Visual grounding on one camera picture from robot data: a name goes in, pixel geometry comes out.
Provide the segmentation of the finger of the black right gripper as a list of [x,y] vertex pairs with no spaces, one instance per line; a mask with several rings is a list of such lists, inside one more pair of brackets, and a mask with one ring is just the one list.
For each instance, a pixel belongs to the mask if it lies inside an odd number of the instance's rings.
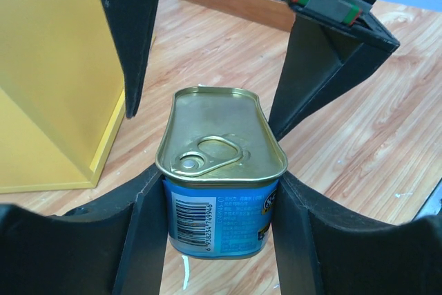
[[124,74],[126,117],[140,106],[159,0],[101,0]]

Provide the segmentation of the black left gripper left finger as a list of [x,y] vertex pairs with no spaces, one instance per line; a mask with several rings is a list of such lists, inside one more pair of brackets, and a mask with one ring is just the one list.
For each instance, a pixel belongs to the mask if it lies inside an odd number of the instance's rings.
[[150,166],[62,216],[1,205],[2,294],[158,294],[163,177]]

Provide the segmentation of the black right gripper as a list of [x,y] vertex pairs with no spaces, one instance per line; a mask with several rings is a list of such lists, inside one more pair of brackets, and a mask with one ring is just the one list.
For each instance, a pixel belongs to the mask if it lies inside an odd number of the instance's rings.
[[374,15],[354,25],[376,0],[283,1],[296,12],[305,10],[345,26],[296,17],[269,116],[278,140],[373,75],[400,46]]

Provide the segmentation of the gold tin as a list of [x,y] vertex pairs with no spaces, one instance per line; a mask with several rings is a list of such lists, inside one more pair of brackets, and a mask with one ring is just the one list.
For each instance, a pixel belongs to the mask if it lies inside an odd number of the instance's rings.
[[155,163],[178,251],[242,259],[263,249],[288,161],[255,93],[210,86],[177,91]]

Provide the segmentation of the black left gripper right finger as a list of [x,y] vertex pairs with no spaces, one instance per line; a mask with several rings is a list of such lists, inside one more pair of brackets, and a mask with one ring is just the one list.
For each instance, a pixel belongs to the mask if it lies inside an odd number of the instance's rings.
[[282,294],[440,294],[441,216],[391,225],[360,215],[289,172],[274,246]]

